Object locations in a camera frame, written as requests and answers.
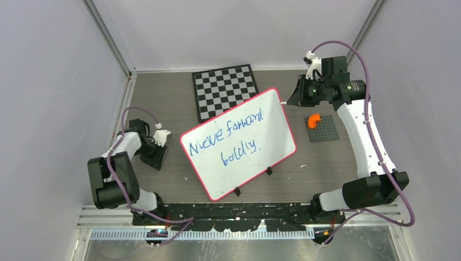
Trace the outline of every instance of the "black and white checkerboard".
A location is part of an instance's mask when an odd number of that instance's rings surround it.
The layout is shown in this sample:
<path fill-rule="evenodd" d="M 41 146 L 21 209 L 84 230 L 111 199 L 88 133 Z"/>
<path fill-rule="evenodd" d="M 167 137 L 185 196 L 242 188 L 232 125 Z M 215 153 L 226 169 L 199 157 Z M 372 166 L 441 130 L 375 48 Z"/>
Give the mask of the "black and white checkerboard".
<path fill-rule="evenodd" d="M 192 74 L 199 122 L 205 122 L 259 93 L 249 64 Z"/>

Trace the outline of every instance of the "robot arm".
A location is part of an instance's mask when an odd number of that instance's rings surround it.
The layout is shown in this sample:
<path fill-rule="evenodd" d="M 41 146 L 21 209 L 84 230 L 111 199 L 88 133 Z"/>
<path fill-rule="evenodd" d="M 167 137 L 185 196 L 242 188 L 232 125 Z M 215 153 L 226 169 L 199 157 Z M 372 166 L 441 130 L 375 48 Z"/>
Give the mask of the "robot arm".
<path fill-rule="evenodd" d="M 125 132 L 123 140 L 113 151 L 110 162 L 125 186 L 132 206 L 151 212 L 163 208 L 161 198 L 156 193 L 139 188 L 131 159 L 139 154 L 143 163 L 160 170 L 161 160 L 166 151 L 166 139 L 170 132 L 158 129 L 153 137 L 149 137 L 149 132 L 150 127 L 146 122 L 139 119 L 131 120 L 129 130 Z M 99 209 L 116 208 L 126 204 L 125 197 L 118 184 L 112 181 L 106 164 L 106 158 L 111 150 L 112 148 L 100 157 L 88 161 L 93 201 Z"/>
<path fill-rule="evenodd" d="M 308 52 L 304 60 L 311 66 L 307 74 L 299 76 L 296 89 L 286 103 L 314 107 L 321 101 L 328 101 L 333 105 L 351 139 L 359 177 L 345 183 L 340 189 L 315 195 L 311 201 L 312 214 L 392 203 L 398 193 L 381 167 L 365 124 L 365 83 L 350 80 L 346 57 L 320 60 Z M 373 120 L 371 103 L 368 106 L 376 143 L 387 167 L 392 170 L 392 176 L 403 189 L 408 184 L 408 175 L 406 172 L 397 172 L 387 155 Z"/>

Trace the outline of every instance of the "pink whiteboard frame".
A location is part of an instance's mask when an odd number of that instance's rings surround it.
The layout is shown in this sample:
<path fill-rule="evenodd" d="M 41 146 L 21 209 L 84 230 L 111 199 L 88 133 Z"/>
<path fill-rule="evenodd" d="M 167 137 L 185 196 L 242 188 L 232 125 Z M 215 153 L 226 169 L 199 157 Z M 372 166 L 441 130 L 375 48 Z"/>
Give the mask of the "pink whiteboard frame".
<path fill-rule="evenodd" d="M 182 139 L 183 139 L 183 136 L 186 135 L 187 133 L 193 131 L 194 129 L 196 129 L 196 128 L 202 126 L 202 125 L 205 125 L 205 124 L 207 124 L 208 122 L 210 122 L 210 121 L 212 121 L 212 120 L 214 120 L 214 119 L 216 119 L 216 118 L 218 118 L 218 117 L 221 117 L 222 115 L 224 115 L 224 114 L 226 114 L 226 113 L 228 113 L 228 112 L 234 110 L 235 108 L 237 108 L 237 107 L 239 107 L 239 106 L 241 106 L 241 105 L 243 105 L 243 104 L 245 104 L 245 103 L 251 101 L 252 99 L 254 99 L 254 98 L 256 98 L 256 97 L 258 97 L 258 96 L 260 96 L 260 95 L 263 95 L 264 93 L 266 93 L 266 92 L 268 92 L 268 91 L 270 91 L 270 90 L 275 90 L 275 92 L 277 93 L 277 96 L 278 96 L 278 100 L 279 100 L 279 101 L 282 101 L 281 98 L 280 98 L 280 93 L 278 92 L 278 90 L 277 90 L 276 88 L 274 88 L 274 87 L 269 88 L 269 89 L 267 89 L 267 90 L 261 92 L 260 94 L 254 96 L 253 98 L 248 99 L 248 100 L 246 100 L 246 101 L 240 103 L 239 105 L 237 105 L 237 106 L 235 106 L 235 107 L 233 107 L 233 108 L 230 108 L 230 109 L 227 110 L 226 112 L 221 113 L 220 115 L 218 115 L 218 116 L 216 116 L 216 117 L 214 117 L 214 118 L 211 118 L 210 120 L 208 120 L 208 121 L 206 121 L 206 122 L 204 122 L 204 123 L 202 123 L 202 124 L 200 124 L 200 125 L 195 126 L 194 128 L 192 128 L 192 129 L 188 130 L 187 132 L 183 133 L 183 134 L 181 135 L 181 137 L 179 138 L 179 141 L 180 141 L 179 143 L 181 143 L 181 146 L 182 146 L 184 152 L 186 153 L 186 155 L 187 155 L 187 157 L 188 157 L 188 159 L 189 159 L 190 164 L 191 164 L 192 167 L 194 168 L 194 171 L 195 171 L 195 173 L 197 174 L 197 177 L 198 177 L 198 179 L 200 180 L 200 183 L 202 183 L 202 186 L 203 186 L 203 188 L 205 189 L 205 192 L 207 193 L 208 198 L 210 198 L 211 201 L 218 201 L 218 200 L 222 199 L 223 197 L 225 197 L 225 196 L 229 195 L 230 193 L 232 193 L 234 190 L 231 190 L 231 191 L 225 193 L 224 195 L 222 195 L 221 197 L 219 197 L 219 198 L 217 198 L 217 199 L 213 199 L 213 198 L 210 197 L 210 193 L 208 193 L 207 187 L 206 187 L 205 184 L 203 183 L 202 178 L 200 177 L 200 174 L 198 173 L 197 169 L 195 168 L 195 165 L 193 164 L 193 162 L 192 162 L 192 160 L 191 160 L 189 154 L 187 153 L 186 148 L 184 147 L 184 144 L 182 144 L 182 142 L 181 142 Z M 295 144 L 295 150 L 294 150 L 291 154 L 288 154 L 285 158 L 283 158 L 283 159 L 279 160 L 278 162 L 276 162 L 275 164 L 273 164 L 271 167 L 274 167 L 275 165 L 279 164 L 281 161 L 283 161 L 283 160 L 285 160 L 286 158 L 288 158 L 289 156 L 293 155 L 293 154 L 296 152 L 296 150 L 297 150 L 296 140 L 295 140 L 295 137 L 293 136 L 293 131 L 291 130 L 290 122 L 286 119 L 286 111 L 285 111 L 285 108 L 283 107 L 283 105 L 282 105 L 282 110 L 283 110 L 283 114 L 285 115 L 285 120 L 286 120 L 286 123 L 288 124 L 288 128 L 290 129 L 291 138 L 293 139 L 293 143 Z M 258 174 L 256 174 L 256 175 L 254 175 L 254 176 L 253 176 L 252 178 L 250 178 L 249 180 L 247 180 L 247 181 L 243 182 L 242 184 L 240 184 L 240 185 L 238 186 L 238 188 L 242 187 L 242 186 L 245 185 L 246 183 L 250 182 L 251 180 L 255 179 L 256 177 L 258 177 L 259 175 L 261 175 L 262 173 L 265 173 L 265 172 L 266 172 L 266 170 L 263 170 L 262 172 L 260 172 L 260 173 L 258 173 Z"/>

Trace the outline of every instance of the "gray tabletop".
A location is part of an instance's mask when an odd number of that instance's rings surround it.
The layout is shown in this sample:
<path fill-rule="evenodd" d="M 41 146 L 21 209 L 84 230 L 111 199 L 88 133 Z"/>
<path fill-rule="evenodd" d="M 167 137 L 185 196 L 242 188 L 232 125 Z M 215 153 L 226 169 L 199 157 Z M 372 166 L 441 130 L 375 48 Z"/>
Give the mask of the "gray tabletop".
<path fill-rule="evenodd" d="M 259 91 L 270 87 L 288 99 L 305 71 L 256 71 Z M 142 163 L 136 156 L 133 168 L 142 189 L 157 192 L 168 203 L 211 202 L 186 157 L 179 137 L 198 125 L 192 74 L 142 73 L 138 75 L 131 105 L 155 114 L 163 127 L 172 132 L 167 142 L 161 171 Z M 315 108 L 285 107 L 297 152 L 272 168 L 273 174 L 260 175 L 219 202 L 309 202 L 314 194 L 342 187 L 357 179 L 357 166 L 346 129 L 328 103 Z M 332 115 L 339 140 L 310 142 L 304 118 L 312 114 Z M 147 114 L 132 110 L 128 119 L 140 118 L 152 127 Z"/>

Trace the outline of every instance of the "gray lego baseplate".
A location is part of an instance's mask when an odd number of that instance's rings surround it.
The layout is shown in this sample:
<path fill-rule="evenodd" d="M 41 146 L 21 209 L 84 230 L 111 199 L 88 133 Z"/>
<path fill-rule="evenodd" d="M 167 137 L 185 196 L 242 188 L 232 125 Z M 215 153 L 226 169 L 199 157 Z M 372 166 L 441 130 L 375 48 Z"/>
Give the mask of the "gray lego baseplate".
<path fill-rule="evenodd" d="M 321 121 L 317 122 L 317 127 L 311 129 L 307 128 L 311 142 L 314 141 L 328 141 L 339 140 L 339 135 L 334 125 L 333 117 L 331 115 L 320 116 Z"/>

